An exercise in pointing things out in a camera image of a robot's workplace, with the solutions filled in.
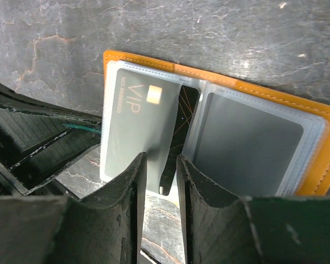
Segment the black gold-lined credit card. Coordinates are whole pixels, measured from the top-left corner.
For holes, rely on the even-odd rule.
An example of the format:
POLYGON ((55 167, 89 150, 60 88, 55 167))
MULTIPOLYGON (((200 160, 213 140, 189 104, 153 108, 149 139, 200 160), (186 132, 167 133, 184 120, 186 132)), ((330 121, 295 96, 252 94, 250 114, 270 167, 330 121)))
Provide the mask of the black gold-lined credit card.
POLYGON ((184 85, 181 87, 170 149, 159 180, 159 194, 161 195, 167 196, 170 193, 177 169, 177 155, 183 150, 199 97, 200 92, 198 89, 184 85))

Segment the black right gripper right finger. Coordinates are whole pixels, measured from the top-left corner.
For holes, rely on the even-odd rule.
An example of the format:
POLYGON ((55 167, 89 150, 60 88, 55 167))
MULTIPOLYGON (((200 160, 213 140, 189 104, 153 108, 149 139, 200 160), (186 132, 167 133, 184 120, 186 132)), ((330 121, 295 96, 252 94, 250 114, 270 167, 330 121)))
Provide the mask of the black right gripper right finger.
POLYGON ((330 197, 238 197, 177 157, 186 263, 330 263, 330 197))

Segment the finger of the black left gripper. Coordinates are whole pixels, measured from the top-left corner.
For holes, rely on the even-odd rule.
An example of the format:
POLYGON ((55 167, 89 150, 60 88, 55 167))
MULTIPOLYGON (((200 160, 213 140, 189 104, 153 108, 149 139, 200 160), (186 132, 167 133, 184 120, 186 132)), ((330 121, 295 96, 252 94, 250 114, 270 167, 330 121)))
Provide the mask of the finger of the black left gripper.
POLYGON ((0 195, 28 195, 101 142, 101 117, 16 93, 0 83, 0 195))

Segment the black VIP credit card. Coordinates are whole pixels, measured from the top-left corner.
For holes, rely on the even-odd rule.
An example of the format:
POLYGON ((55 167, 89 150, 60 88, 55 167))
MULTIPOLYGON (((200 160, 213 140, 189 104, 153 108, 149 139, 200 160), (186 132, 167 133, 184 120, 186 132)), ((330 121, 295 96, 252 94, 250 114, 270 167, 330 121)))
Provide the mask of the black VIP credit card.
POLYGON ((127 69, 118 69, 109 125, 103 180, 120 174, 140 152, 147 154, 153 184, 164 170, 181 84, 127 69))

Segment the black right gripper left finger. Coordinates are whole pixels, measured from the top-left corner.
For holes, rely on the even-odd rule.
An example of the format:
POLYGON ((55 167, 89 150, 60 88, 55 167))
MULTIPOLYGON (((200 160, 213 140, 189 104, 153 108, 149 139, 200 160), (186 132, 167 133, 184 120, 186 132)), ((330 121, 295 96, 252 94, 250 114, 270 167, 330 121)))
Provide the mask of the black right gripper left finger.
POLYGON ((0 196, 0 263, 138 263, 146 153, 81 200, 0 196))

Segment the orange leather card holder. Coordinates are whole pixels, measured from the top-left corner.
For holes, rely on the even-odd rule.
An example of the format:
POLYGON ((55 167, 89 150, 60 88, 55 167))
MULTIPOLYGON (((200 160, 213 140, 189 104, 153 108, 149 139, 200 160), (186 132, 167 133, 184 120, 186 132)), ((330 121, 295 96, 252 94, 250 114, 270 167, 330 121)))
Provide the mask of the orange leather card holder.
POLYGON ((105 51, 103 62, 101 180, 116 74, 127 69, 199 90, 179 155, 230 192, 290 196, 329 190, 330 105, 132 53, 105 51))

